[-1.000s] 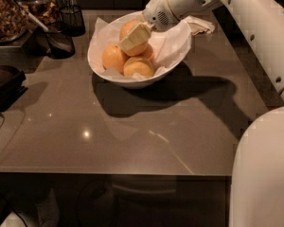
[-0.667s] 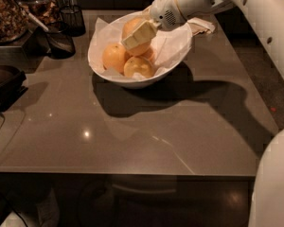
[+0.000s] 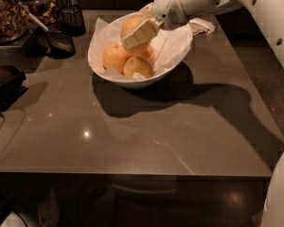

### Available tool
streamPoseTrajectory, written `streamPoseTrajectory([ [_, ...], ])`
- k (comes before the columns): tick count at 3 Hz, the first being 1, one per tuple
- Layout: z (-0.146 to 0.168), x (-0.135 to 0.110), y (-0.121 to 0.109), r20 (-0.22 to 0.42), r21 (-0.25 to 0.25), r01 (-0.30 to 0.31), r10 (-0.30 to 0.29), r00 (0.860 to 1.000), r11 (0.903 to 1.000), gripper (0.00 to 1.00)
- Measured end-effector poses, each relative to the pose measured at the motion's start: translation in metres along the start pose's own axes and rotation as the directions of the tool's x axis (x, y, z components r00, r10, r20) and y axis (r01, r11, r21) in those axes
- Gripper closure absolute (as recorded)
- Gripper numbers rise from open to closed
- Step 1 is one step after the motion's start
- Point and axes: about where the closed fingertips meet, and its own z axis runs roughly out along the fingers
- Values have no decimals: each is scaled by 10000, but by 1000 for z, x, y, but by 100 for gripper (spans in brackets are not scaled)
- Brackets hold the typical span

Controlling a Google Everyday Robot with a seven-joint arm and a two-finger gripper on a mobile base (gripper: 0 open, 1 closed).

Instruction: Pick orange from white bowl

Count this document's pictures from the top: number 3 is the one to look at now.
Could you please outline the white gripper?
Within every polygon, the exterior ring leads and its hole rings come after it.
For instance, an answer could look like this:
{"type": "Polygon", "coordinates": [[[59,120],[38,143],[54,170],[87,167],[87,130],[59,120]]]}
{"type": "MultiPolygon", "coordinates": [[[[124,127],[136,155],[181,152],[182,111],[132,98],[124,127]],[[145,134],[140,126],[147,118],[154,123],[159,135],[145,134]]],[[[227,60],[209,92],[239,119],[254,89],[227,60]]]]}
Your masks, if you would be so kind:
{"type": "Polygon", "coordinates": [[[126,36],[120,37],[127,49],[149,42],[157,36],[160,27],[164,30],[174,30],[188,23],[181,0],[154,0],[139,10],[139,13],[145,17],[142,17],[126,36]]]}

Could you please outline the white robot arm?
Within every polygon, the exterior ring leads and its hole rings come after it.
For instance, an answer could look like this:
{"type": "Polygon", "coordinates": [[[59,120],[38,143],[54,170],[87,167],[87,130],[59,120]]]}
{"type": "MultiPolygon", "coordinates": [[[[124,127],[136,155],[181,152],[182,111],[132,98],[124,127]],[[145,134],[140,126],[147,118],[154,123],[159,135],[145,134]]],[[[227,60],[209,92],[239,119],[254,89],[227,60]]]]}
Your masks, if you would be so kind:
{"type": "MultiPolygon", "coordinates": [[[[142,21],[121,37],[121,43],[133,48],[156,37],[161,29],[174,30],[202,12],[225,13],[235,4],[250,12],[284,69],[284,0],[154,0],[141,9],[142,21]]],[[[284,227],[284,151],[270,180],[260,227],[284,227]]]]}

